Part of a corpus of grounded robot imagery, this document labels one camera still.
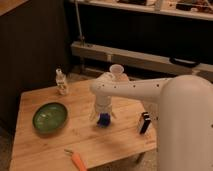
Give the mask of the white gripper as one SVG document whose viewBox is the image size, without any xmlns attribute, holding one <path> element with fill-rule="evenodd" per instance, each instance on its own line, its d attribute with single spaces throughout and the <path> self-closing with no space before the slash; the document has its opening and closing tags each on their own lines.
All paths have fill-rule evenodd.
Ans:
<svg viewBox="0 0 213 171">
<path fill-rule="evenodd" d="M 95 108 L 93 108 L 90 116 L 89 116 L 89 120 L 90 121 L 94 121 L 94 119 L 96 118 L 96 113 L 97 114 L 101 114 L 101 113 L 111 113 L 111 116 L 113 118 L 117 118 L 115 113 L 112 111 L 112 101 L 111 98 L 109 96 L 97 96 L 95 99 Z"/>
</svg>

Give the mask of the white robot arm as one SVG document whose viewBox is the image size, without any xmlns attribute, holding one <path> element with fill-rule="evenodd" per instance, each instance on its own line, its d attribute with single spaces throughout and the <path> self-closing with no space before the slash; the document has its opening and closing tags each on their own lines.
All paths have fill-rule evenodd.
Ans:
<svg viewBox="0 0 213 171">
<path fill-rule="evenodd" d="M 116 82 L 111 73 L 92 81 L 95 111 L 110 96 L 158 104 L 157 171 L 213 171 L 213 83 L 181 75 Z"/>
</svg>

